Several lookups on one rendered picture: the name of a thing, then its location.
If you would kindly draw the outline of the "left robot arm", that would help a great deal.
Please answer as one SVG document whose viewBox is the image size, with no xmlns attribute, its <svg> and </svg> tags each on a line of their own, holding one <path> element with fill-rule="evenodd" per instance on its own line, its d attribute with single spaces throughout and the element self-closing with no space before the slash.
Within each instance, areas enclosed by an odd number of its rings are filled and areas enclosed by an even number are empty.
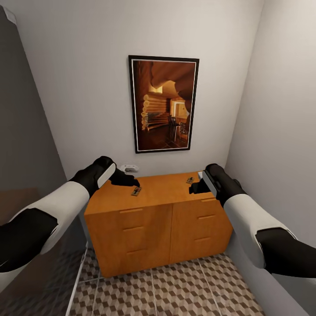
<svg viewBox="0 0 316 316">
<path fill-rule="evenodd" d="M 0 226 L 0 293 L 37 255 L 47 253 L 72 221 L 108 180 L 116 186 L 140 187 L 133 175 L 135 165 L 120 169 L 107 157 L 100 157 L 75 177 L 44 198 L 18 212 Z"/>
</svg>

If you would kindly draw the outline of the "mousetrap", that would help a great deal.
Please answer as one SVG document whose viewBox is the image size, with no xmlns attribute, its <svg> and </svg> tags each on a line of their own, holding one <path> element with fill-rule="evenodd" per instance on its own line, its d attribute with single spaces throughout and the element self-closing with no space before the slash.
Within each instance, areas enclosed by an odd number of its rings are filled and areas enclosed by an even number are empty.
<svg viewBox="0 0 316 316">
<path fill-rule="evenodd" d="M 138 194 L 140 193 L 141 189 L 142 189 L 142 187 L 136 187 L 131 195 L 138 196 Z"/>
<path fill-rule="evenodd" d="M 187 180 L 187 182 L 186 182 L 186 183 L 188 183 L 188 184 L 192 184 L 192 183 L 193 183 L 193 181 L 194 181 L 194 179 L 195 179 L 194 177 L 191 177 L 191 176 L 190 176 L 190 177 L 188 178 L 188 180 Z"/>
</svg>

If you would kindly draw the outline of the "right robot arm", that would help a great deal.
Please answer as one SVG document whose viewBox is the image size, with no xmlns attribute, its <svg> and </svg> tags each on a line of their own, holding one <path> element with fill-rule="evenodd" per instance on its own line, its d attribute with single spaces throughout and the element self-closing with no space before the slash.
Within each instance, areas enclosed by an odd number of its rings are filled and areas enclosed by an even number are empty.
<svg viewBox="0 0 316 316">
<path fill-rule="evenodd" d="M 310 315 L 316 316 L 316 248 L 296 239 L 216 163 L 198 172 L 189 193 L 212 192 L 220 201 L 250 262 L 266 269 Z"/>
</svg>

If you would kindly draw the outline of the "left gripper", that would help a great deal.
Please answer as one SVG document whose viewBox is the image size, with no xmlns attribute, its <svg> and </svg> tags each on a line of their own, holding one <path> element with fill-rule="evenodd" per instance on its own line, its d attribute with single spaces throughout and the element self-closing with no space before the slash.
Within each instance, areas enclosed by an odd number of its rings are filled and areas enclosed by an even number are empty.
<svg viewBox="0 0 316 316">
<path fill-rule="evenodd" d="M 140 183 L 138 182 L 138 180 L 134 179 L 133 175 L 126 175 L 122 171 L 121 171 L 120 178 L 117 181 L 112 181 L 111 184 L 116 185 L 116 186 L 132 187 L 134 185 L 134 186 L 140 187 Z"/>
</svg>

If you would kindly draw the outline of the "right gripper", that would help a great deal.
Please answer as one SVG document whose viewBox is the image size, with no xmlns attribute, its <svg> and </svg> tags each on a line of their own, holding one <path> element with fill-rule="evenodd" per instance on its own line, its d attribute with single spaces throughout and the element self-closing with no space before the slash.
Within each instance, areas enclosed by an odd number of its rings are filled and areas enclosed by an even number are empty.
<svg viewBox="0 0 316 316">
<path fill-rule="evenodd" d="M 189 193 L 194 193 L 194 194 L 201 194 L 201 193 L 208 193 L 210 192 L 209 189 L 204 187 L 202 184 L 202 180 L 197 183 L 192 183 L 191 187 L 189 188 Z"/>
</svg>

